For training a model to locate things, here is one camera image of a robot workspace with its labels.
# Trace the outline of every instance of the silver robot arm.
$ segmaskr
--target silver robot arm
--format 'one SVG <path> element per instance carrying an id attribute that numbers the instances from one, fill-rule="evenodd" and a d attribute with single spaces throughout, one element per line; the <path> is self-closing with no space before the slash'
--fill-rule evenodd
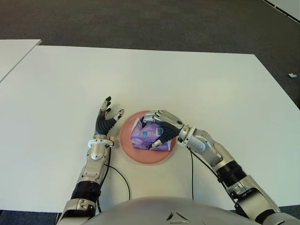
<path id="1" fill-rule="evenodd" d="M 147 122 L 155 122 L 164 129 L 163 134 L 149 146 L 149 149 L 178 137 L 177 140 L 181 145 L 201 155 L 218 177 L 218 181 L 224 185 L 240 215 L 264 225 L 300 224 L 298 219 L 280 213 L 274 201 L 207 132 L 185 125 L 166 110 L 149 112 L 141 118 L 141 121 L 143 126 Z"/>
<path id="2" fill-rule="evenodd" d="M 58 220 L 59 225 L 83 224 L 96 214 L 96 202 L 107 173 L 104 165 L 109 164 L 113 146 L 113 138 L 108 138 L 107 134 L 124 114 L 122 109 L 113 118 L 107 120 L 105 116 L 111 110 L 107 108 L 111 104 L 110 101 L 111 97 L 108 97 L 101 105 L 93 139 L 88 142 L 86 165 L 79 175 L 71 199 L 66 203 Z"/>

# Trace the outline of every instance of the robot forearm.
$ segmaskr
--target robot forearm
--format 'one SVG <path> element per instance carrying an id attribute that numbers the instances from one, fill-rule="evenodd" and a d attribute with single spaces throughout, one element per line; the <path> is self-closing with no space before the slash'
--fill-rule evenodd
<path id="1" fill-rule="evenodd" d="M 280 212 L 278 206 L 247 175 L 229 152 L 211 136 L 194 127 L 184 126 L 179 134 L 179 142 L 200 154 L 222 182 L 228 194 L 235 201 L 235 208 L 248 218 L 262 223 L 267 216 Z"/>
<path id="2" fill-rule="evenodd" d="M 124 114 L 120 110 L 113 118 L 106 119 L 110 112 L 107 108 L 111 104 L 111 97 L 101 105 L 96 120 L 96 127 L 93 139 L 88 142 L 87 162 L 83 167 L 77 184 L 73 190 L 71 199 L 66 203 L 58 224 L 65 224 L 73 217 L 81 218 L 76 221 L 87 221 L 95 216 L 96 202 L 101 194 L 101 186 L 107 174 L 105 163 L 110 160 L 110 149 L 113 146 L 113 138 L 107 138 L 109 130 Z"/>

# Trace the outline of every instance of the purple package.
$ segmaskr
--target purple package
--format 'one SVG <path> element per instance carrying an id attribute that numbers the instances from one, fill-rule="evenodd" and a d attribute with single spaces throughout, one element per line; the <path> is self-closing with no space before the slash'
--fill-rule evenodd
<path id="1" fill-rule="evenodd" d="M 158 124 L 150 122 L 143 128 L 142 122 L 137 119 L 131 132 L 132 146 L 135 149 L 148 149 L 148 146 L 161 136 L 162 133 L 163 129 Z M 152 150 L 169 151 L 170 143 L 171 141 L 168 141 Z"/>

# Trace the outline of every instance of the round plate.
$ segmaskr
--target round plate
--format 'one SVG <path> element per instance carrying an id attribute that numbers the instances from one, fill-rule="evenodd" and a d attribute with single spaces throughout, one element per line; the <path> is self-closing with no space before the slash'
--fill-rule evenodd
<path id="1" fill-rule="evenodd" d="M 171 141 L 171 150 L 170 151 L 154 151 L 154 150 L 145 150 L 145 149 L 135 149 L 131 143 L 131 130 L 134 122 L 137 118 L 143 117 L 145 113 L 149 111 L 139 111 L 131 115 L 123 124 L 120 131 L 120 145 L 124 152 L 132 158 L 134 161 L 143 163 L 143 164 L 155 164 L 159 163 L 172 153 L 175 145 L 176 138 L 173 138 Z"/>

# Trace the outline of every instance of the white table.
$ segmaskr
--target white table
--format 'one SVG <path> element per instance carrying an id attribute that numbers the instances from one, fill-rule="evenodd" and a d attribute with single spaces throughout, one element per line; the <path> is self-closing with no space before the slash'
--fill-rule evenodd
<path id="1" fill-rule="evenodd" d="M 0 87 L 1 209 L 62 211 L 109 95 L 114 112 L 126 110 L 111 135 L 137 111 L 167 109 L 208 131 L 279 206 L 300 203 L 300 112 L 254 55 L 37 46 Z M 118 142 L 112 151 L 133 198 L 191 197 L 190 162 L 180 146 L 158 165 L 134 162 Z M 103 210 L 127 198 L 110 171 Z M 233 209 L 196 159 L 195 199 Z"/>
<path id="2" fill-rule="evenodd" d="M 41 40 L 0 40 L 0 82 Z"/>

